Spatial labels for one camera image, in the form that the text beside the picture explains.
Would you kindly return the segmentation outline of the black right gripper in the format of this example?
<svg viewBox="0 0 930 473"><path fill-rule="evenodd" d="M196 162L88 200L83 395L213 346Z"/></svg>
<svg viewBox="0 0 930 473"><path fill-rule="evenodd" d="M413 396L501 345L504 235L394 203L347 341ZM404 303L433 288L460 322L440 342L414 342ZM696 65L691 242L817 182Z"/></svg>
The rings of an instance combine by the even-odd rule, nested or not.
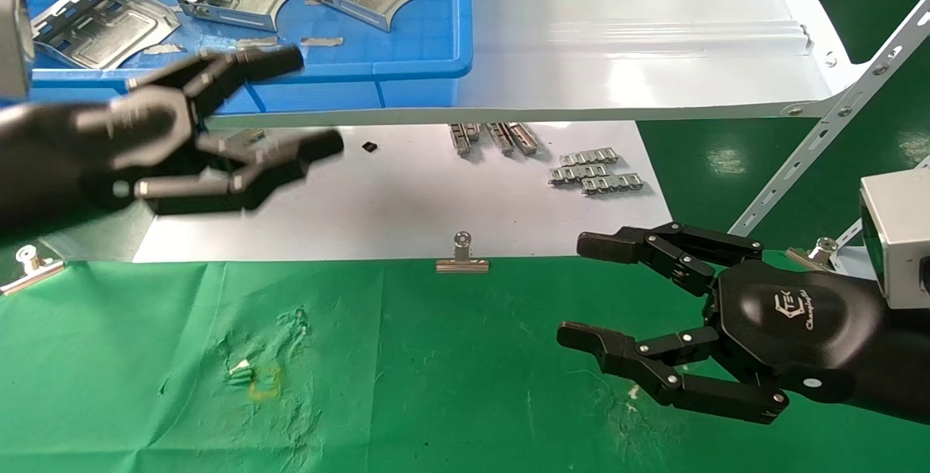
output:
<svg viewBox="0 0 930 473"><path fill-rule="evenodd" d="M784 389L928 423L928 310L893 310L873 280L771 267L759 261L760 242L681 222L584 232L577 255L643 264L696 297L715 281L713 328L647 341L581 322L556 331L562 347L590 354L601 373L634 381L662 406L771 424L788 407ZM729 268L716 277L714 264ZM738 381L678 370L711 357Z"/></svg>

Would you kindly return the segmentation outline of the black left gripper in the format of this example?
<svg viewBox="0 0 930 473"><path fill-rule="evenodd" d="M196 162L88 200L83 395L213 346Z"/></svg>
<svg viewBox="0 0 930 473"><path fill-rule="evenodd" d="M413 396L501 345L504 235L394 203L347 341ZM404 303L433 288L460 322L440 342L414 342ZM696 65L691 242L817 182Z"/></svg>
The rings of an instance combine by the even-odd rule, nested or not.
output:
<svg viewBox="0 0 930 473"><path fill-rule="evenodd" d="M246 84L303 67L295 45L206 52L130 79L130 93L107 102L3 109L2 234L43 235L125 209L135 196L156 214L255 211L312 163L341 155L339 131L265 149L195 136ZM135 195L117 195L119 182Z"/></svg>

